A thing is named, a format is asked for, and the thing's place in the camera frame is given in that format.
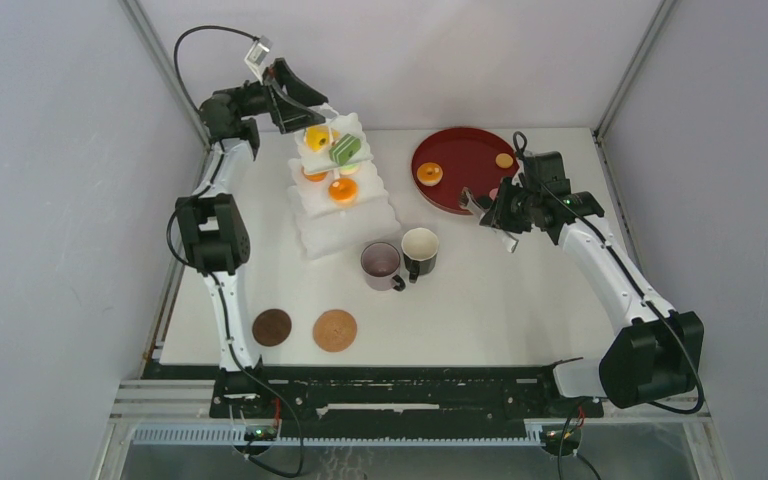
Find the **yellow cake slice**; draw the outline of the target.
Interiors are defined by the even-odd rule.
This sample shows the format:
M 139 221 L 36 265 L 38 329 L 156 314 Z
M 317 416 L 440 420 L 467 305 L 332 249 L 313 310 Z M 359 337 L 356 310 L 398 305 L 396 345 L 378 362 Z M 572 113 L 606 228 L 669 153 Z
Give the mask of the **yellow cake slice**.
M 311 126 L 305 130 L 304 143 L 313 152 L 328 148 L 337 138 L 338 133 L 328 125 Z

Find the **green striped cake slice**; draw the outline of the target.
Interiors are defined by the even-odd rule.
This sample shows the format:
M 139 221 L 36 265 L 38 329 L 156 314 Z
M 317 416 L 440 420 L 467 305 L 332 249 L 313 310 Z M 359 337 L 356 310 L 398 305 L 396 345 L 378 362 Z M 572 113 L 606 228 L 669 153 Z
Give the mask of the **green striped cake slice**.
M 362 149 L 362 140 L 355 135 L 340 136 L 329 149 L 329 158 L 338 166 L 348 164 Z

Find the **metal tongs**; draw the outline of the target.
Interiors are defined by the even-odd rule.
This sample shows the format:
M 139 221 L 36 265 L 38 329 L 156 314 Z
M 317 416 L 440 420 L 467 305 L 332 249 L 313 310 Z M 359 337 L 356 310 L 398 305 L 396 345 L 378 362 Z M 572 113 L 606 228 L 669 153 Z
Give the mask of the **metal tongs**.
M 464 187 L 461 190 L 458 203 L 462 209 L 477 217 L 479 221 L 482 221 L 487 214 L 487 209 L 479 204 L 478 200 L 468 187 Z M 487 228 L 489 228 L 493 232 L 494 236 L 501 241 L 508 253 L 513 254 L 516 251 L 519 243 L 519 239 L 517 237 L 509 232 L 497 229 L 496 227 L 487 226 Z

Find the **red round tray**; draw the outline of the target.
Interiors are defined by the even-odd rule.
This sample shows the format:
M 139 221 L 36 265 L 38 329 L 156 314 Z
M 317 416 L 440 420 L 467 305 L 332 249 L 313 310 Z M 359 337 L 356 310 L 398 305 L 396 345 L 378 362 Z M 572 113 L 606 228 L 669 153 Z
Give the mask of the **red round tray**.
M 424 139 L 413 153 L 409 171 L 420 194 L 433 206 L 447 213 L 467 215 L 459 205 L 463 188 L 477 198 L 489 196 L 501 181 L 517 174 L 513 162 L 503 168 L 496 162 L 500 155 L 514 156 L 508 141 L 486 130 L 471 127 L 448 128 Z M 420 167 L 433 163 L 441 167 L 442 178 L 434 185 L 420 181 Z

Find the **green donut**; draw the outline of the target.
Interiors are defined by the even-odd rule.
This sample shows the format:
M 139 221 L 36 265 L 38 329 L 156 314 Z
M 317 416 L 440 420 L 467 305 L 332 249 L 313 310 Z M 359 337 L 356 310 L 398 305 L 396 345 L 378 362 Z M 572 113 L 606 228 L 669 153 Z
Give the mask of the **green donut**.
M 361 166 L 362 166 L 361 163 L 354 163 L 354 164 L 344 165 L 344 166 L 339 168 L 339 173 L 340 173 L 341 176 L 353 175 L 353 174 L 355 174 L 356 172 L 358 172 L 360 170 Z

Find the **orange donut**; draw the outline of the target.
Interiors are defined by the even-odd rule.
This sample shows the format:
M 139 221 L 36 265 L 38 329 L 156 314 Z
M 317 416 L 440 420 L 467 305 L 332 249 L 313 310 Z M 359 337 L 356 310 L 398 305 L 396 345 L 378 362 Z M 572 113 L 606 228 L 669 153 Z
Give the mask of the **orange donut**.
M 339 206 L 348 206 L 355 202 L 359 192 L 358 184 L 351 178 L 340 177 L 328 187 L 329 198 Z

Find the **white tiered dessert stand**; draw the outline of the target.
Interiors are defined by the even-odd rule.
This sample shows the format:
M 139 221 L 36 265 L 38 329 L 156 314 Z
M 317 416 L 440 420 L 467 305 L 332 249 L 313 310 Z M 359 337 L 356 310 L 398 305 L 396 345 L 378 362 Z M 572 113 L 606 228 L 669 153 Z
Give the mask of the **white tiered dessert stand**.
M 366 244 L 401 229 L 355 113 L 315 107 L 325 122 L 294 134 L 298 156 L 287 165 L 287 190 L 309 259 Z

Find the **black mug white inside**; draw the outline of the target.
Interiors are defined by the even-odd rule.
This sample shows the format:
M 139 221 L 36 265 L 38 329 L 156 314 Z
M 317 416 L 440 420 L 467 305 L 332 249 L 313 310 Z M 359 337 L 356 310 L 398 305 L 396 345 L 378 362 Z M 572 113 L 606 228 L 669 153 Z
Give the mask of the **black mug white inside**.
M 434 270 L 439 247 L 438 236 L 427 228 L 413 228 L 403 235 L 401 250 L 410 283 Z

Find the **purple mug black handle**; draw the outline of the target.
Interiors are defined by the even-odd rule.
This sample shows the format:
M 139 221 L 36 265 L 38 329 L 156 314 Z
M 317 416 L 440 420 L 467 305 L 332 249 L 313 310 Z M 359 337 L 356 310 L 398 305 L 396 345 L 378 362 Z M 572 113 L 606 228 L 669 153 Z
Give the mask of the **purple mug black handle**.
M 361 253 L 360 264 L 367 285 L 376 291 L 402 292 L 406 282 L 400 276 L 401 254 L 395 246 L 375 242 Z

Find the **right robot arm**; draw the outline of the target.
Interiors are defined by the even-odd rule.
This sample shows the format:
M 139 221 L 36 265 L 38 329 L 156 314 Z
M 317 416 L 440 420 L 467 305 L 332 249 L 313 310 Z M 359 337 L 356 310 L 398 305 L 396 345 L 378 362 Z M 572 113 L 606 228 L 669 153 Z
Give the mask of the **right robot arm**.
M 555 365 L 554 378 L 538 388 L 539 406 L 562 416 L 578 397 L 591 397 L 618 408 L 648 404 L 682 415 L 699 412 L 706 401 L 698 371 L 701 319 L 676 310 L 645 279 L 619 245 L 598 200 L 572 191 L 560 153 L 519 151 L 516 158 L 520 172 L 502 179 L 481 225 L 546 233 L 579 268 L 615 334 L 601 358 Z

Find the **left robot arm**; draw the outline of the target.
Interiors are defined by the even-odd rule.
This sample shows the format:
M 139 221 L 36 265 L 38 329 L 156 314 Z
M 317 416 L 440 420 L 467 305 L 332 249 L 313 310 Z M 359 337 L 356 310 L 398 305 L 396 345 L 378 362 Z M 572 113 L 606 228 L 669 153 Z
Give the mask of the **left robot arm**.
M 233 161 L 226 142 L 234 140 L 249 158 L 257 156 L 256 118 L 266 114 L 280 133 L 295 133 L 324 123 L 316 107 L 326 95 L 301 80 L 279 57 L 270 65 L 253 64 L 258 78 L 214 92 L 197 109 L 208 132 L 210 163 L 196 190 L 176 200 L 167 226 L 178 228 L 183 249 L 173 253 L 205 281 L 215 311 L 220 369 L 246 379 L 234 392 L 234 404 L 250 417 L 271 407 L 271 388 L 256 375 L 262 363 L 244 317 L 242 267 L 251 256 L 251 239 L 234 196 L 229 192 Z

